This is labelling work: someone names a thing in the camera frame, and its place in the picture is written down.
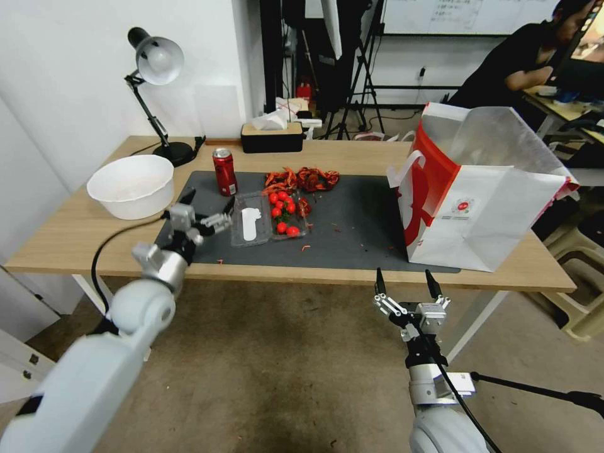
can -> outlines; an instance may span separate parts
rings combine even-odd
[[[227,148],[216,148],[212,153],[216,181],[221,195],[231,196],[237,193],[237,179],[233,166],[233,154]]]

gray mat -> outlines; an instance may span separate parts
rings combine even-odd
[[[264,173],[238,172],[239,193],[261,190]],[[211,171],[191,173],[185,189],[197,189],[195,212],[220,212],[228,198],[218,193]],[[208,238],[194,261],[255,266],[322,267],[329,269],[375,269],[387,271],[459,272],[452,267],[426,266],[407,261],[403,227],[394,192],[384,176],[343,175],[330,192],[305,194],[313,211],[314,226],[301,238],[269,241],[255,247],[232,247],[230,232]],[[165,245],[170,226],[165,224],[155,242]],[[303,245],[310,249],[301,251]]]

tissue box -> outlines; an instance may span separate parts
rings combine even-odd
[[[241,128],[241,144],[245,153],[299,152],[302,151],[302,125],[290,123],[285,130],[265,131],[251,123]]]

lamp shade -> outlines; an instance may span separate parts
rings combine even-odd
[[[137,51],[138,73],[153,85],[166,85],[181,72],[184,55],[174,41],[149,34],[139,27],[128,32],[128,41]]]

white bowl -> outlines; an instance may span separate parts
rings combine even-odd
[[[153,154],[118,159],[96,171],[88,195],[117,218],[134,220],[162,211],[174,197],[174,166]]]

